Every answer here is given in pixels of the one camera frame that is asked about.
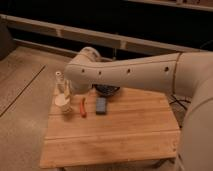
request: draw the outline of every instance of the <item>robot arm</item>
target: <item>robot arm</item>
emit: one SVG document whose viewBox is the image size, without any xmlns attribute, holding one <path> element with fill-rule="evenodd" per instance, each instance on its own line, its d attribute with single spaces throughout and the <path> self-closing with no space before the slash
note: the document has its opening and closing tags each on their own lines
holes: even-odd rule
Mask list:
<svg viewBox="0 0 213 171">
<path fill-rule="evenodd" d="M 177 53 L 115 62 L 84 48 L 65 69 L 71 91 L 91 84 L 125 86 L 192 97 L 176 158 L 176 170 L 213 170 L 213 53 Z"/>
</svg>

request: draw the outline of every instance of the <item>black object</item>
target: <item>black object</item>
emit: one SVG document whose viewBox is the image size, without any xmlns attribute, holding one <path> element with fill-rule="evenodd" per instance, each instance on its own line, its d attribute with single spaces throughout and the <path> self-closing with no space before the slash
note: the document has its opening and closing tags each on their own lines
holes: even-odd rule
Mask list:
<svg viewBox="0 0 213 171">
<path fill-rule="evenodd" d="M 101 84 L 95 84 L 94 87 L 98 94 L 103 97 L 113 96 L 120 89 L 120 87 Z"/>
</svg>

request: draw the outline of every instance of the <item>sponge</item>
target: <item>sponge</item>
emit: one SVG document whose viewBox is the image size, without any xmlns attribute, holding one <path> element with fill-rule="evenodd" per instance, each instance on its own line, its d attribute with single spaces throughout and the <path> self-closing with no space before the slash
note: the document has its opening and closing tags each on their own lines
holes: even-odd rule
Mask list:
<svg viewBox="0 0 213 171">
<path fill-rule="evenodd" d="M 98 115 L 106 114 L 106 98 L 97 97 L 97 99 L 96 99 L 96 114 L 98 114 Z"/>
</svg>

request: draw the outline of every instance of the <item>orange object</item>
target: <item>orange object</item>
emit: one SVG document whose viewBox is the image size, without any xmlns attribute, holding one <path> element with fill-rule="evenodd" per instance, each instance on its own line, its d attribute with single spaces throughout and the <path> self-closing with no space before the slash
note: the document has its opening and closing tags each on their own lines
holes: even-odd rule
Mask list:
<svg viewBox="0 0 213 171">
<path fill-rule="evenodd" d="M 84 102 L 85 102 L 86 98 L 84 97 L 81 102 L 80 102 L 80 114 L 83 118 L 85 118 L 87 116 L 85 107 L 84 107 Z"/>
</svg>

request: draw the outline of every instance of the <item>floor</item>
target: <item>floor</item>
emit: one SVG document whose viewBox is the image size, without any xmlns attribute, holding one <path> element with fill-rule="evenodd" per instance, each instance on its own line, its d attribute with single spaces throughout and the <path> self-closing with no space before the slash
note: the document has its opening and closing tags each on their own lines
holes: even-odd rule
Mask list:
<svg viewBox="0 0 213 171">
<path fill-rule="evenodd" d="M 42 171 L 39 168 L 39 160 L 54 87 L 54 73 L 63 70 L 70 58 L 25 47 L 18 47 L 16 52 L 30 56 L 28 60 L 45 65 L 45 68 L 0 117 L 0 171 Z M 181 123 L 184 110 L 177 105 L 174 105 L 174 110 Z M 149 168 L 155 162 L 82 166 L 67 170 L 171 171 L 173 168 L 169 161 L 159 169 Z"/>
</svg>

